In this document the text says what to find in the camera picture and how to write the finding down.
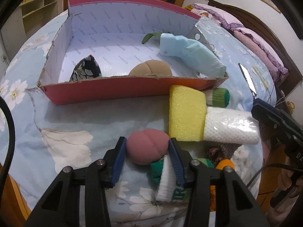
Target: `purple ruffle trim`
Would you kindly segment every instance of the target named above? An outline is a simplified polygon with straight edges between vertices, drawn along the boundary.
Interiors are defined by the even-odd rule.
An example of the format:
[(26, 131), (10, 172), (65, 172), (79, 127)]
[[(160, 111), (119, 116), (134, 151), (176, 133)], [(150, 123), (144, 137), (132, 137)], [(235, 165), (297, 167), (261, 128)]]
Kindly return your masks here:
[(279, 72), (280, 72), (280, 74), (279, 74), (277, 80), (282, 79), (282, 78), (284, 77), (284, 75), (285, 75), (286, 73), (288, 73), (288, 69), (285, 68), (284, 66), (282, 66), (282, 65), (281, 65), (281, 64), (272, 56), (272, 54), (271, 54), (265, 47), (263, 47), (263, 45), (261, 45), (260, 42), (258, 42), (257, 40), (254, 39), (254, 37), (253, 37), (251, 34), (242, 32), (242, 31), (239, 30), (239, 29), (235, 29), (235, 30), (241, 32), (243, 35), (248, 36), (255, 44), (257, 44), (257, 45), (266, 53), (266, 55), (267, 55), (267, 57), (269, 58), (269, 60), (274, 64), (274, 66), (275, 66), (276, 68), (278, 68), (278, 70), (279, 70)]
[(194, 7), (195, 9), (205, 10), (205, 11), (209, 12), (210, 14), (212, 14), (213, 16), (216, 16), (218, 18), (218, 20), (221, 22), (222, 27), (226, 30), (235, 30), (236, 28), (239, 28), (239, 27), (245, 28), (241, 24), (236, 24), (236, 23), (228, 24), (226, 22), (226, 20), (220, 14), (218, 14), (217, 12), (215, 12), (211, 9), (204, 8), (204, 7), (199, 6), (197, 4), (191, 4), (191, 6)]

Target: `makeup sponge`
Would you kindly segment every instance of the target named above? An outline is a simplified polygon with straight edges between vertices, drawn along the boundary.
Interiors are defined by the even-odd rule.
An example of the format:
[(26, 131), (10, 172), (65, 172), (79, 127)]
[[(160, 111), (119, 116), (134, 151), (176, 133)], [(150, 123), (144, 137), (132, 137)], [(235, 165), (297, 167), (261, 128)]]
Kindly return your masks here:
[(169, 136), (163, 131), (146, 129), (133, 132), (126, 142), (128, 158), (139, 165), (149, 165), (161, 159), (169, 146)]
[(129, 73), (129, 76), (172, 76), (172, 70), (169, 65), (161, 60), (147, 60), (135, 66)]
[(207, 112), (201, 91), (173, 85), (169, 91), (169, 137), (178, 141), (202, 141)]

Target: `pink makeup sponge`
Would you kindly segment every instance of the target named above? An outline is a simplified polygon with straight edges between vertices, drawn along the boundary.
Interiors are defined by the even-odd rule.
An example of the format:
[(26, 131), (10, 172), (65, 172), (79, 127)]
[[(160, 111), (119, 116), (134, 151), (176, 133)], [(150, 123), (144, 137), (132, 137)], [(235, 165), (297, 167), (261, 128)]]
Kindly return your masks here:
[(163, 131), (146, 129), (133, 132), (126, 142), (128, 158), (139, 165), (149, 165), (167, 152), (169, 136)]

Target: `brown fuzzy fabric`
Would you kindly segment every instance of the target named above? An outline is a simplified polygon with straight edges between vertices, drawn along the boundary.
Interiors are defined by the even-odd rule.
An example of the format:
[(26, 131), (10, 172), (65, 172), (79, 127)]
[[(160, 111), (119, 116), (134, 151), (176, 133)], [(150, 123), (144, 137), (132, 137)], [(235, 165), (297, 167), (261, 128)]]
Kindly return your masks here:
[(214, 164), (214, 167), (216, 167), (221, 160), (231, 159), (234, 152), (241, 146), (241, 144), (222, 142), (211, 142), (209, 145), (207, 157)]

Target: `cardboard box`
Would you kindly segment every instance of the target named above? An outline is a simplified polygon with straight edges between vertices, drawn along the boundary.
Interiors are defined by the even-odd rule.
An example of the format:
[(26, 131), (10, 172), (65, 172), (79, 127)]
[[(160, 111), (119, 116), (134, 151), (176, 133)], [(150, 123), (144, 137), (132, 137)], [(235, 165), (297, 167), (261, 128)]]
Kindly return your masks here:
[[(150, 32), (186, 36), (200, 17), (159, 0), (69, 0), (69, 16), (55, 36), (38, 87), (56, 105), (169, 94), (171, 85), (198, 90), (226, 80), (198, 78), (181, 59), (160, 54), (159, 40), (142, 44)], [(68, 82), (75, 65), (92, 55), (102, 77)], [(173, 77), (128, 76), (150, 59), (166, 61)]]

